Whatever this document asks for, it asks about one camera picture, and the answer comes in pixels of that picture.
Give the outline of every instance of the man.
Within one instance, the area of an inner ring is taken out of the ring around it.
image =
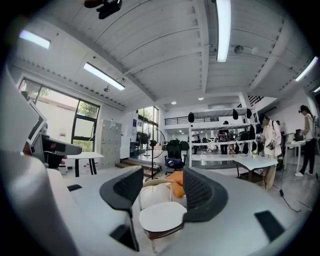
[[[265,114],[259,117],[260,124],[263,125],[263,132],[261,134],[262,142],[264,142],[264,156],[266,158],[277,159],[281,152],[281,132],[279,125],[270,120]],[[276,175],[276,166],[270,166],[268,171],[264,170],[266,189],[272,188]]]

